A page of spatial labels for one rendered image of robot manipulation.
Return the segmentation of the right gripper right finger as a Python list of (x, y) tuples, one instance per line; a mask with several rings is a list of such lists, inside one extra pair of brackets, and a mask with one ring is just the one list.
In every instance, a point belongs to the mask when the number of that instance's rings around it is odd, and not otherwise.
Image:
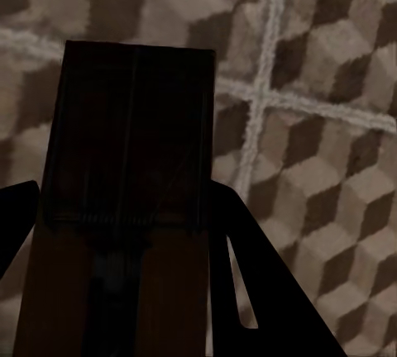
[[(227, 235), (260, 329), (240, 324)], [(213, 357), (347, 357), (240, 195), (211, 179), (208, 248)]]

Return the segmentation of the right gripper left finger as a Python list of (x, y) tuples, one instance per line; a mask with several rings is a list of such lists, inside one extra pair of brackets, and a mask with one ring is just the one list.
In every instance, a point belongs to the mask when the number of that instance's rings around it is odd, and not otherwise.
[(40, 193), (34, 179), (0, 189), (0, 279), (34, 227)]

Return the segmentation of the mousetrap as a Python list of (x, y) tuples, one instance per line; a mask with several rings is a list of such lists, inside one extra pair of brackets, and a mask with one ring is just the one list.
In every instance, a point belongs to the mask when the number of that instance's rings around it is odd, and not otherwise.
[(66, 41), (12, 357), (205, 357), (215, 54)]

